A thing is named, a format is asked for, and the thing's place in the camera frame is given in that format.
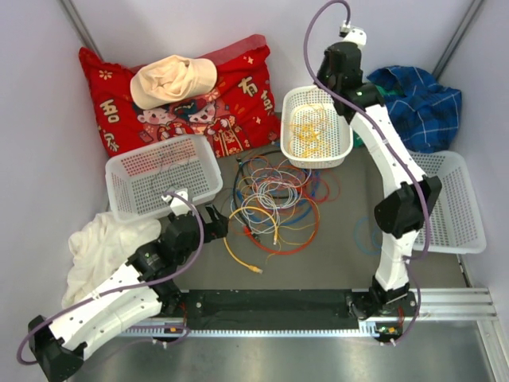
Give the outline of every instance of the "red cushion with cartoon print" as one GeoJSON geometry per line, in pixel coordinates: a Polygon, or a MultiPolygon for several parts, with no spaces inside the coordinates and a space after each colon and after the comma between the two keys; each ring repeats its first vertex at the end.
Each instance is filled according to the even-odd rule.
{"type": "Polygon", "coordinates": [[[265,60],[264,36],[253,35],[205,55],[217,67],[218,80],[205,95],[151,110],[137,107],[130,80],[137,68],[103,62],[82,48],[80,62],[88,80],[95,116],[110,156],[179,134],[204,134],[216,157],[265,146],[279,137],[265,60]]]}

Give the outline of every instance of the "gray floor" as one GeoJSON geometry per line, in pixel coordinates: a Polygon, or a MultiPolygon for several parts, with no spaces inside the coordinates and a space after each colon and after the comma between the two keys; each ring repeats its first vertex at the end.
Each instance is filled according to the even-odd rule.
{"type": "MultiPolygon", "coordinates": [[[[278,156],[271,156],[274,163],[278,156]]],[[[230,188],[236,171],[235,158],[219,160],[224,188],[230,188]]],[[[336,167],[334,173],[340,180],[341,196],[337,201],[320,205],[321,225],[316,239],[304,251],[290,256],[272,256],[266,261],[267,253],[258,249],[248,238],[228,235],[228,241],[235,254],[248,263],[263,269],[257,275],[238,265],[226,252],[222,240],[205,246],[202,256],[195,265],[176,281],[182,289],[327,289],[364,288],[371,284],[379,257],[366,255],[353,240],[356,222],[365,216],[372,216],[373,208],[382,200],[382,180],[375,163],[365,149],[354,149],[345,162],[336,167]]],[[[229,197],[230,191],[218,195],[215,205],[219,209],[229,197]]],[[[223,214],[229,214],[225,204],[223,214]]],[[[302,226],[313,222],[311,214],[303,220],[302,226]]],[[[371,246],[369,227],[371,221],[359,230],[359,237],[367,249],[371,246]]],[[[282,230],[286,241],[305,241],[312,232],[303,233],[282,230]]],[[[271,237],[263,243],[269,247],[271,237]]],[[[422,287],[464,287],[457,258],[450,254],[430,254],[422,262],[414,262],[414,273],[422,287]]]]}
{"type": "MultiPolygon", "coordinates": [[[[231,187],[234,158],[220,160],[224,187],[231,187]]],[[[354,150],[334,169],[341,182],[338,201],[321,205],[321,227],[315,241],[292,256],[260,251],[246,237],[228,239],[239,257],[264,269],[256,275],[238,265],[222,241],[208,244],[196,264],[177,280],[182,289],[320,289],[368,287],[378,256],[366,255],[352,233],[356,222],[371,216],[382,198],[378,171],[366,150],[354,150]]],[[[219,208],[229,192],[216,198],[219,208]]],[[[227,214],[226,205],[223,213],[227,214]]],[[[368,225],[361,233],[370,249],[368,225]]],[[[283,232],[286,240],[302,241],[309,233],[283,232]]],[[[454,255],[431,254],[413,265],[423,287],[464,287],[454,255]]],[[[181,382],[329,381],[437,381],[488,382],[493,375],[486,360],[476,323],[419,322],[398,347],[380,348],[371,339],[191,338],[166,351],[137,344],[102,362],[116,349],[133,341],[116,338],[87,363],[100,365],[80,372],[75,382],[181,382]]]]}
{"type": "Polygon", "coordinates": [[[74,382],[490,382],[475,323],[419,323],[396,348],[371,339],[190,338],[166,351],[116,338],[74,382]]]}

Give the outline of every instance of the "white basket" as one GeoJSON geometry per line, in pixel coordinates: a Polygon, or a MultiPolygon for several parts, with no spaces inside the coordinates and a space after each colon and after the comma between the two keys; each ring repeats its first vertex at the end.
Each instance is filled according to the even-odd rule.
{"type": "Polygon", "coordinates": [[[301,169],[336,167],[352,151],[352,147],[352,129],[346,120],[337,114],[330,95],[316,85],[296,88],[285,95],[281,121],[281,151],[293,166],[301,169]],[[295,125],[315,122],[313,119],[320,118],[317,107],[324,109],[328,126],[319,127],[321,121],[318,120],[316,131],[321,131],[321,139],[324,139],[328,152],[316,152],[309,158],[299,157],[299,154],[309,148],[309,144],[293,136],[295,125]]]}
{"type": "Polygon", "coordinates": [[[207,139],[189,134],[111,158],[106,184],[115,219],[130,223],[168,215],[161,195],[170,187],[187,187],[200,205],[214,199],[223,179],[207,139]]]}
{"type": "MultiPolygon", "coordinates": [[[[411,153],[428,176],[437,175],[442,191],[431,213],[430,251],[444,253],[481,253],[486,249],[483,223],[467,165],[452,151],[434,154],[411,153]]],[[[424,248],[425,229],[415,240],[414,249],[424,248]]]]}

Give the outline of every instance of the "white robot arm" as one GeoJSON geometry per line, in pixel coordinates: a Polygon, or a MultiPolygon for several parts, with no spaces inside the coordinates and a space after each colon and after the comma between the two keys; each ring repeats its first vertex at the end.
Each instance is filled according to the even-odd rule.
{"type": "MultiPolygon", "coordinates": [[[[197,219],[203,222],[182,201],[188,200],[187,190],[177,195],[181,199],[165,200],[173,211],[166,230],[157,240],[139,247],[108,280],[78,303],[81,306],[62,312],[49,324],[42,316],[29,323],[29,331],[35,331],[29,340],[30,350],[50,382],[72,376],[98,348],[137,322],[160,313],[176,317],[181,291],[172,279],[164,278],[174,275],[198,248],[197,219]],[[101,297],[106,291],[111,293],[101,297]]],[[[207,206],[207,210],[211,223],[203,222],[204,243],[227,235],[228,219],[213,206],[207,206]]],[[[181,326],[176,328],[174,333],[182,333],[181,326]]]]}
{"type": "MultiPolygon", "coordinates": [[[[316,18],[305,39],[308,70],[307,43],[314,21],[316,18]]],[[[355,309],[359,318],[366,318],[406,296],[410,284],[405,261],[410,258],[425,213],[433,210],[441,182],[438,177],[427,177],[413,161],[390,121],[378,89],[374,84],[363,83],[360,61],[366,33],[343,25],[341,36],[341,42],[325,50],[320,70],[313,77],[317,86],[334,96],[336,111],[361,137],[382,175],[384,200],[375,207],[375,219],[383,231],[380,265],[370,288],[371,301],[355,309]],[[427,211],[423,211],[418,191],[422,191],[427,211]]]]}

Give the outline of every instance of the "beige cap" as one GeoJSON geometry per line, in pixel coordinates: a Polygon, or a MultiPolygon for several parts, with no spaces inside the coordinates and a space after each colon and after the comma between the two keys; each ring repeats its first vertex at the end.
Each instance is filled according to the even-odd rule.
{"type": "Polygon", "coordinates": [[[130,94],[138,107],[149,110],[208,93],[216,81],[212,61],[175,55],[141,68],[130,81],[130,94]]]}

